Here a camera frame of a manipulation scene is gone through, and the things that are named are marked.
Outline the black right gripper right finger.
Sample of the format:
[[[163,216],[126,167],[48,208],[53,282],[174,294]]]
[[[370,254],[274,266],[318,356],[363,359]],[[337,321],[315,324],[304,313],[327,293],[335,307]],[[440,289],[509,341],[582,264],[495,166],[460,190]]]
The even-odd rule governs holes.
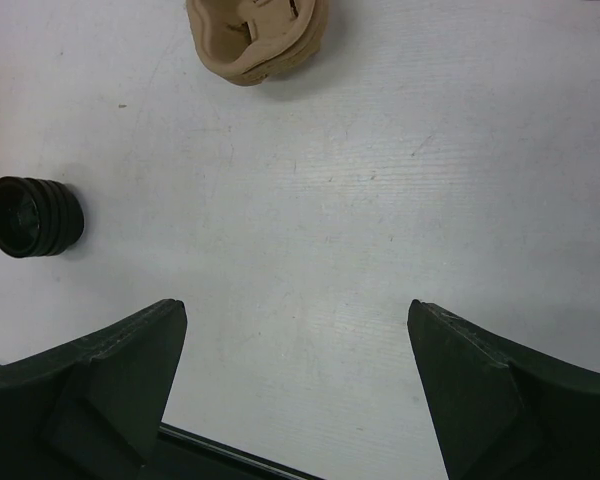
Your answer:
[[[415,300],[407,329],[451,479],[600,479],[600,373]]]

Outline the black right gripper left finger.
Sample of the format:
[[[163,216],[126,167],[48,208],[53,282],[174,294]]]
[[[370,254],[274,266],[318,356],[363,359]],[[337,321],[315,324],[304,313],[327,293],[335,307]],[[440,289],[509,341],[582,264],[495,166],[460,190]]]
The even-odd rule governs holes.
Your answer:
[[[158,301],[106,328],[0,364],[0,479],[135,479],[157,441],[186,337]]]

